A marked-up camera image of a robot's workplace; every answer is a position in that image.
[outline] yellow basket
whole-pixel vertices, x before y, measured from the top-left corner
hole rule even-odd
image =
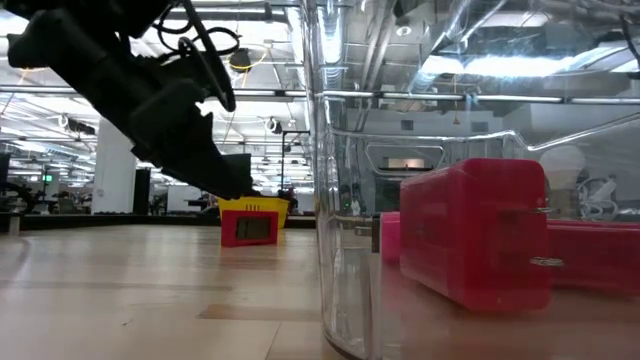
[[[289,202],[279,198],[272,197],[243,197],[238,200],[218,199],[220,207],[220,219],[225,210],[237,211],[276,211],[278,213],[278,229],[284,228],[284,222],[287,220],[287,212],[289,210]]]

